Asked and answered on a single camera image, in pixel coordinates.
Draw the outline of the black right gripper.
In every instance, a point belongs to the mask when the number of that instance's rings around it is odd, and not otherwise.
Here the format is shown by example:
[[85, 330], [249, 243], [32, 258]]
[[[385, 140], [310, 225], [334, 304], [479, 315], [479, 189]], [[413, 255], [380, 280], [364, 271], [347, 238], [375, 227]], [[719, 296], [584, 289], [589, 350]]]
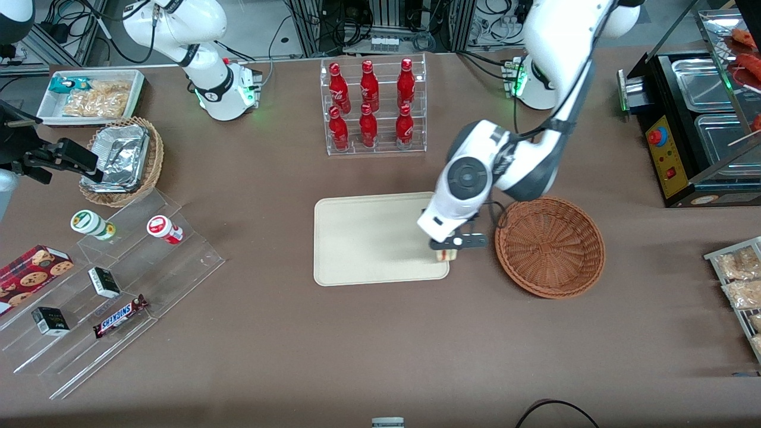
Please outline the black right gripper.
[[[95, 174], [98, 172], [98, 156], [71, 139], [60, 139], [56, 150], [56, 168], [78, 174]], [[27, 151], [12, 162], [12, 172], [19, 177], [31, 178], [41, 184], [50, 184], [52, 173], [47, 167], [55, 167], [48, 155], [38, 156], [34, 151]]]

